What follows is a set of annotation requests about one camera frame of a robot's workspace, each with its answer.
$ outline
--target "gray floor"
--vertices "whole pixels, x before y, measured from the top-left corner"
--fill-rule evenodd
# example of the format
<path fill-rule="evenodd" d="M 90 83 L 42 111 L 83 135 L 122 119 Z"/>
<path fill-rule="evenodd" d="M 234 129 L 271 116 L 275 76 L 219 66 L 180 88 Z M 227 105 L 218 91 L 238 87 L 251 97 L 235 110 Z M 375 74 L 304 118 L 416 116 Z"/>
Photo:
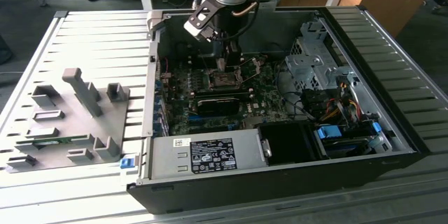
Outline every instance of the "gray floor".
<path fill-rule="evenodd" d="M 180 5 L 184 0 L 170 0 Z M 0 0 L 0 34 L 7 41 L 15 58 L 0 65 L 0 72 L 23 71 L 34 55 L 40 39 L 58 10 L 132 10 L 142 9 L 140 0 L 47 0 L 40 7 L 38 0 Z M 155 0 L 156 8 L 174 8 Z M 398 37 L 400 45 L 448 92 L 448 17 L 431 14 L 431 3 L 422 6 L 415 17 Z M 20 74 L 0 74 L 0 110 L 3 109 Z"/>

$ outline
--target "warning label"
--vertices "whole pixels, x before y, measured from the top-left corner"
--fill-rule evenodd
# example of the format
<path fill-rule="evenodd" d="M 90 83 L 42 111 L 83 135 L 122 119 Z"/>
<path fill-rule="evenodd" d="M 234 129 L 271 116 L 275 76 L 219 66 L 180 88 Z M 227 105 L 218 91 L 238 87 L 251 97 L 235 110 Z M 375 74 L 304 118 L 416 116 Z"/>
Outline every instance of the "warning label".
<path fill-rule="evenodd" d="M 191 167 L 195 174 L 236 169 L 231 138 L 190 143 Z"/>

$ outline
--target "green circuit board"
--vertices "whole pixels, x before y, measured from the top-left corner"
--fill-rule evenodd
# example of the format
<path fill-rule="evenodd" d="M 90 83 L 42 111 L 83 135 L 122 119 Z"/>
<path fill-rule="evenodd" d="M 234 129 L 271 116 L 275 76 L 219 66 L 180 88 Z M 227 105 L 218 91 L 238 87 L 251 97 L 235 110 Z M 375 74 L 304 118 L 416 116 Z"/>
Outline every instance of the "green circuit board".
<path fill-rule="evenodd" d="M 263 58 L 256 57 L 256 60 L 260 63 L 259 74 L 254 64 L 240 65 L 242 75 L 247 78 L 240 89 L 251 89 L 252 96 L 248 102 L 240 103 L 239 112 L 235 115 L 204 118 L 195 112 L 198 101 L 190 93 L 192 90 L 204 91 L 210 88 L 207 85 L 210 69 L 192 70 L 179 66 L 172 71 L 172 78 L 167 85 L 170 87 L 166 89 L 170 135 L 252 129 L 258 123 L 291 120 L 274 82 L 275 64 L 264 63 Z"/>

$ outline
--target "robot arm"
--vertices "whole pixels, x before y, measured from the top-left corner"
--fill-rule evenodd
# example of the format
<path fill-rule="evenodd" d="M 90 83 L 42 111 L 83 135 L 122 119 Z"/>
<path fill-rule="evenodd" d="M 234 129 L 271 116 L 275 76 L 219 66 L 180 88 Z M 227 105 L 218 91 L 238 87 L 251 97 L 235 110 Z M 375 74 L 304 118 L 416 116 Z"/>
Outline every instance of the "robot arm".
<path fill-rule="evenodd" d="M 260 0 L 206 0 L 184 24 L 198 39 L 214 43 L 218 69 L 226 70 L 230 58 L 240 57 L 239 36 L 251 28 L 260 7 Z"/>

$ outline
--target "slotted aluminum table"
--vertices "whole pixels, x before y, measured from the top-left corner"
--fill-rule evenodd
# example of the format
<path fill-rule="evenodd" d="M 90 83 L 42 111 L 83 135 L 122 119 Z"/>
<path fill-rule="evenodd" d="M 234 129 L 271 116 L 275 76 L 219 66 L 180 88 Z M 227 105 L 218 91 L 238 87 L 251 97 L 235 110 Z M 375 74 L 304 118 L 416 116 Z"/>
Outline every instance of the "slotted aluminum table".
<path fill-rule="evenodd" d="M 407 116 L 414 123 L 423 124 L 418 131 L 434 155 L 359 188 L 160 216 L 150 214 L 128 195 L 126 184 L 136 180 L 136 170 L 122 170 L 118 162 L 16 174 L 0 170 L 2 222 L 242 223 L 270 219 L 279 223 L 446 222 L 448 139 L 447 128 L 436 121 L 446 119 L 448 112 L 423 99 L 444 94 L 368 13 L 355 8 L 331 11 L 348 35 L 358 39 L 359 50 L 371 58 L 368 62 Z M 140 135 L 150 47 L 146 18 L 146 11 L 116 11 L 70 12 L 52 20 L 0 115 L 0 167 L 18 153 L 11 146 L 15 136 L 7 135 L 23 130 L 34 82 L 46 83 L 52 73 L 66 67 L 80 67 L 84 80 L 92 81 L 98 88 L 110 82 L 131 88 L 123 153 L 140 152 L 146 141 Z"/>

